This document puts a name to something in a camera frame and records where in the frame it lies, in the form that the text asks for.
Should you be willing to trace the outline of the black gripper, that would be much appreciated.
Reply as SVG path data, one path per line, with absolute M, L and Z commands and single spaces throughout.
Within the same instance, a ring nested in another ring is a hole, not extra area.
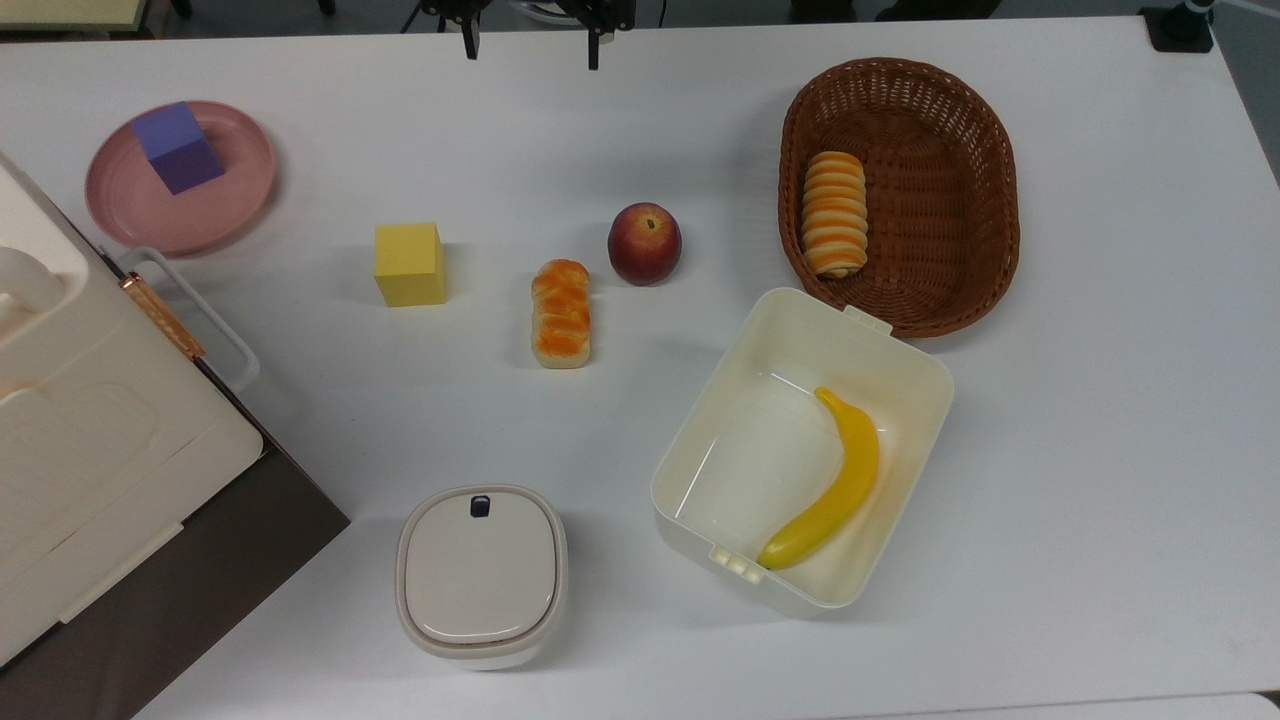
M 477 18 L 492 1 L 420 1 L 422 12 L 445 18 L 462 26 L 466 58 L 476 60 L 479 54 Z M 570 18 L 570 24 L 588 29 L 588 68 L 599 69 L 603 31 L 630 31 L 636 20 L 635 1 L 516 1 L 516 4 L 547 5 Z

